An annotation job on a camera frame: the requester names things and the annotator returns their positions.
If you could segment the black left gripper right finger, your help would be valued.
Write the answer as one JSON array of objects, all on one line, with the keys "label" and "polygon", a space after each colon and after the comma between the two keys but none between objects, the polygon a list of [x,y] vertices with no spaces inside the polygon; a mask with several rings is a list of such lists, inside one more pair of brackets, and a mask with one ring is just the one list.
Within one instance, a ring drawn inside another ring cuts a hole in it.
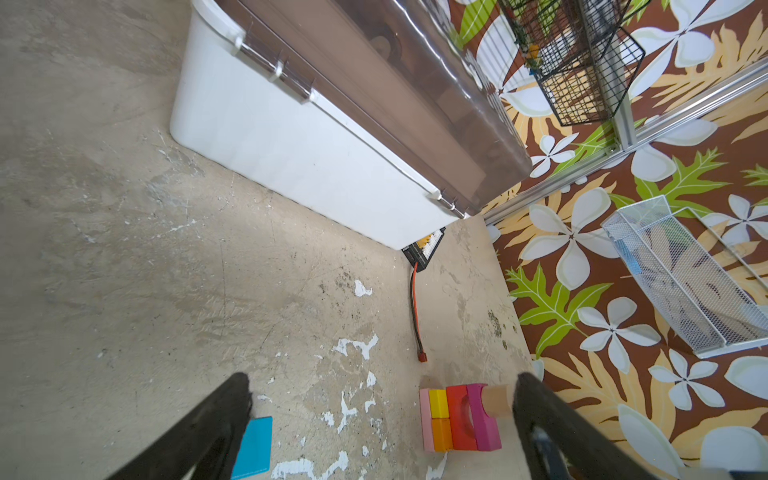
[{"label": "black left gripper right finger", "polygon": [[531,373],[517,377],[513,418],[533,479],[568,479],[568,465],[585,479],[652,479]]}]

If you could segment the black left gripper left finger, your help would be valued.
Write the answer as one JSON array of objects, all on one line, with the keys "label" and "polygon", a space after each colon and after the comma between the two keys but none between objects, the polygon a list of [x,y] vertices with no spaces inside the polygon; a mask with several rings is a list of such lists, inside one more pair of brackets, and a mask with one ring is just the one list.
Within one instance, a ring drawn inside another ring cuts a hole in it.
[{"label": "black left gripper left finger", "polygon": [[112,479],[229,479],[250,421],[252,394],[232,374]]}]

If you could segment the magenta rectangular block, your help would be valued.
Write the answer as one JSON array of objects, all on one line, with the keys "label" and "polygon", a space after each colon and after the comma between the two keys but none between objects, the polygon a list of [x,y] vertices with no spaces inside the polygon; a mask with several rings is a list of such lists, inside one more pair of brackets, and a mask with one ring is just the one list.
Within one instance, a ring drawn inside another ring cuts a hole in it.
[{"label": "magenta rectangular block", "polygon": [[482,403],[482,391],[485,384],[469,384],[467,386],[469,407],[477,443],[477,449],[491,452],[502,448],[498,422],[486,413]]}]

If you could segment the natural wood cylinder block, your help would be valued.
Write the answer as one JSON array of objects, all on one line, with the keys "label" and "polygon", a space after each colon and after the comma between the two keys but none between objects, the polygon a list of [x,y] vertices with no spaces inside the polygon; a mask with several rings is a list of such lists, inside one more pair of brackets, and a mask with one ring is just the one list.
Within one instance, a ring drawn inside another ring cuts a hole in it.
[{"label": "natural wood cylinder block", "polygon": [[515,386],[486,385],[481,391],[481,403],[485,413],[492,418],[513,416]]}]

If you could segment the orange block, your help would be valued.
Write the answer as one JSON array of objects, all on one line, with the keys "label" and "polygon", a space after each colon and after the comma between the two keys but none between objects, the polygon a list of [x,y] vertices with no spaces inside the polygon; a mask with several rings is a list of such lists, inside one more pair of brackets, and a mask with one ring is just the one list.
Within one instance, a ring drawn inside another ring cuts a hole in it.
[{"label": "orange block", "polygon": [[433,447],[435,452],[449,452],[454,449],[449,418],[431,420]]}]

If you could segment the yellow block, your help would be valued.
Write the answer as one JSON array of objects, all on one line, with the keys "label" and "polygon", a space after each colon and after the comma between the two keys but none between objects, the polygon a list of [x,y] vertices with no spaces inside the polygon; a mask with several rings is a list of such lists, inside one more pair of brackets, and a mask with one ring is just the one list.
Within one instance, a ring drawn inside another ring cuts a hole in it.
[{"label": "yellow block", "polygon": [[428,391],[428,400],[431,417],[433,419],[449,419],[447,393],[444,389],[432,389]]}]

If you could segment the light pink block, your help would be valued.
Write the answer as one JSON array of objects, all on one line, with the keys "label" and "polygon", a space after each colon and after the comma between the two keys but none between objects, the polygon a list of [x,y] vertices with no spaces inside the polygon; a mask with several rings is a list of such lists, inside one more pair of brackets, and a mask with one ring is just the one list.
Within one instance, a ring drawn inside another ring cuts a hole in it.
[{"label": "light pink block", "polygon": [[432,413],[428,389],[419,390],[420,419],[423,447],[426,452],[434,452],[434,437],[432,428]]}]

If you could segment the red arch block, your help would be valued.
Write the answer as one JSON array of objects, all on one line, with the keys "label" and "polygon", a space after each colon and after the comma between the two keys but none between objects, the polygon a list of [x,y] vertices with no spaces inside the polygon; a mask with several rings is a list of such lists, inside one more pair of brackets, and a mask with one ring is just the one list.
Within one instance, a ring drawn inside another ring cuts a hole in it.
[{"label": "red arch block", "polygon": [[453,449],[478,451],[478,443],[471,418],[468,388],[465,385],[446,388]]}]

